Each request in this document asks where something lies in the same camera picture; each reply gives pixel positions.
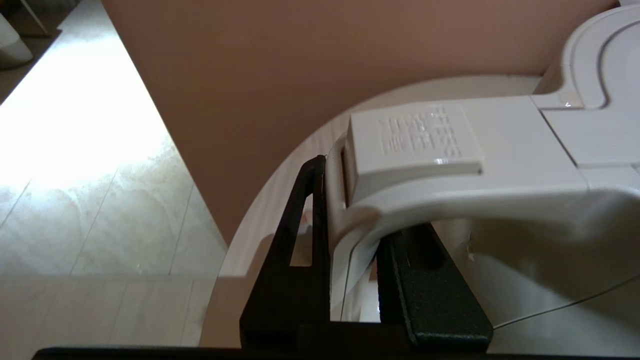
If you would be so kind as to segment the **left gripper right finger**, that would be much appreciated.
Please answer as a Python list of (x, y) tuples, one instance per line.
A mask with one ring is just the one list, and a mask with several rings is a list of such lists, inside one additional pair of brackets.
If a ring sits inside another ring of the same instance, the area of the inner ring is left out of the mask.
[(431, 224), (396, 231), (375, 255), (379, 317), (420, 352), (485, 352), (494, 329)]

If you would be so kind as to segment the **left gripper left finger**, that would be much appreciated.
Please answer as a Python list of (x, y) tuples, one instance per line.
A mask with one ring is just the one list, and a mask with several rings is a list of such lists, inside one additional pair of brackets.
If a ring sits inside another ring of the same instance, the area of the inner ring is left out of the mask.
[[(301, 328), (329, 322), (330, 255), (325, 192), (326, 157), (302, 164), (263, 265), (238, 321), (243, 349), (295, 349)], [(311, 265), (291, 266), (308, 197)]]

